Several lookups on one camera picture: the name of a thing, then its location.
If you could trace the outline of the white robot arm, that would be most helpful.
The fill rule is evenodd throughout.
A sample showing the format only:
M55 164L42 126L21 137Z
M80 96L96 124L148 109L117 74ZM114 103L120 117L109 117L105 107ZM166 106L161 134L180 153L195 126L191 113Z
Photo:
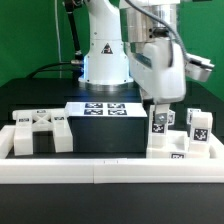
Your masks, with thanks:
M155 104L154 119L168 122L169 106L186 94L185 52L176 31L180 0L84 0L90 50L79 82L98 90L137 83Z

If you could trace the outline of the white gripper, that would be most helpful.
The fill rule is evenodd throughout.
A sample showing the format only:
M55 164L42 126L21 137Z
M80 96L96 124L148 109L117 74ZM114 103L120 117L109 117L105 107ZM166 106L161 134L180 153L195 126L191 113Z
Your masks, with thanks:
M140 53L128 47L130 75L154 100L156 124L166 124L170 105L186 94L184 59L178 44L166 38L140 45Z

